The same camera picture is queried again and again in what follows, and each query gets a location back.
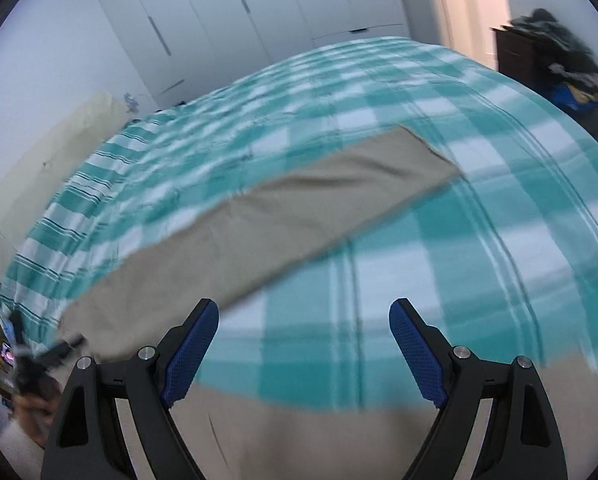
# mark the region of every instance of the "white sleeve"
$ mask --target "white sleeve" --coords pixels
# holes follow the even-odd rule
[[[39,480],[44,450],[12,420],[0,435],[0,450],[21,480]]]

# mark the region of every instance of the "white wardrobe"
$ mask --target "white wardrobe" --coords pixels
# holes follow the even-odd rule
[[[99,0],[161,107],[356,38],[408,36],[401,0]]]

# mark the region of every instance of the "khaki cloth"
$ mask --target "khaki cloth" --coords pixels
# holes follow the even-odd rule
[[[132,254],[68,306],[59,337],[83,334],[101,359],[156,345],[200,298],[229,306],[459,174],[402,126],[363,140],[224,200]]]

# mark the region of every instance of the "person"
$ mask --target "person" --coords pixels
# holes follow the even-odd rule
[[[50,400],[32,394],[13,397],[15,415],[0,435],[0,451],[21,480],[41,478],[47,434],[61,400],[61,387],[56,381],[55,386]]]

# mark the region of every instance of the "bed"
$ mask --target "bed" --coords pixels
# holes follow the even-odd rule
[[[130,254],[397,124],[464,178],[233,304],[197,382],[324,411],[418,406],[387,322],[401,297],[482,358],[545,366],[580,351],[598,370],[598,145],[520,84],[404,38],[300,54],[128,124],[18,249],[0,316],[20,309],[48,346],[66,307]]]

